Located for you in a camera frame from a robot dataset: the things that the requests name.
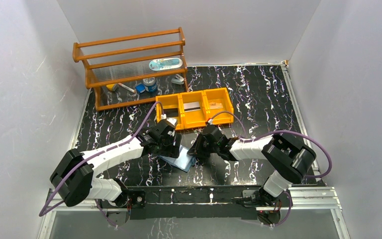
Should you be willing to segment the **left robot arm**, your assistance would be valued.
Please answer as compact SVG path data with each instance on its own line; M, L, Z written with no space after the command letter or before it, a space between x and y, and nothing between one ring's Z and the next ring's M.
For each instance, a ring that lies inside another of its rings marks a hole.
M147 154L177 157L181 135L177 134L176 118L160 120L155 126L139 130L123 140L96 150L67 151L51 174L50 181L67 207L83 200L106 200L124 207L134 202L134 193L119 179L102 179L104 171Z

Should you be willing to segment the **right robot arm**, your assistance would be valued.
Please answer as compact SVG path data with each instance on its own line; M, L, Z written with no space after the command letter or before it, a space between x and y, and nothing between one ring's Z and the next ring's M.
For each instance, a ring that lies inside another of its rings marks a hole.
M293 131L277 130L258 139L245 139L227 137L210 124L197 136L188 155L203 159L213 153L226 161L269 161L274 172L259 190L260 196L269 200L276 199L291 185L301 183L316 159L314 150Z

